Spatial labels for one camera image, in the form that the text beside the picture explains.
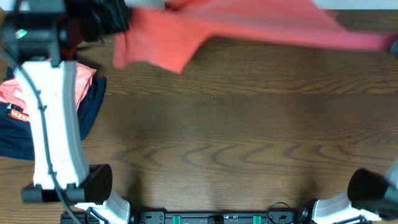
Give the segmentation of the red t-shirt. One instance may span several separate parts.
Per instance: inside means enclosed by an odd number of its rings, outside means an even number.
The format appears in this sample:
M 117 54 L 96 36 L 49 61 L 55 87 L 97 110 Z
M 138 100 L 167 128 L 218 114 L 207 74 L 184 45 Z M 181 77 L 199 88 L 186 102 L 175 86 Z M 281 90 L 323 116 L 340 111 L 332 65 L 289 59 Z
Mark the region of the red t-shirt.
M 169 1 L 134 7 L 129 30 L 116 35 L 114 66 L 148 62 L 180 73 L 215 36 L 338 50 L 382 52 L 397 34 L 351 31 L 309 0 Z

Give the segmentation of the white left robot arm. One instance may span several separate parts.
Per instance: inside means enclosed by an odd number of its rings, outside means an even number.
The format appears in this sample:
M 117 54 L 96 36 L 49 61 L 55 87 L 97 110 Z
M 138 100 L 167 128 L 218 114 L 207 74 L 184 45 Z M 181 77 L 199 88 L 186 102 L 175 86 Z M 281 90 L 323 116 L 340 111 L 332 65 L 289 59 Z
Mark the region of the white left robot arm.
M 124 32 L 131 13 L 122 0 L 16 1 L 1 24 L 1 55 L 14 69 L 30 117 L 34 178 L 26 203 L 60 202 L 84 210 L 70 223 L 133 223 L 131 204 L 113 190 L 107 164 L 84 155 L 75 105 L 76 53 L 81 42 Z

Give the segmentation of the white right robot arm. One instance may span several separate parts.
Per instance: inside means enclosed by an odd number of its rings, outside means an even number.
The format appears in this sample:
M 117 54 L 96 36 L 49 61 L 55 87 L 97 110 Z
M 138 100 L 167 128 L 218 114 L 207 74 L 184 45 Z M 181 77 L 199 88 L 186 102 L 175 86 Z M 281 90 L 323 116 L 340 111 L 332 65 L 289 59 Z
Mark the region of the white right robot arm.
M 384 175 L 361 168 L 347 191 L 316 200 L 303 209 L 299 223 L 374 223 L 397 220 L 397 161 Z

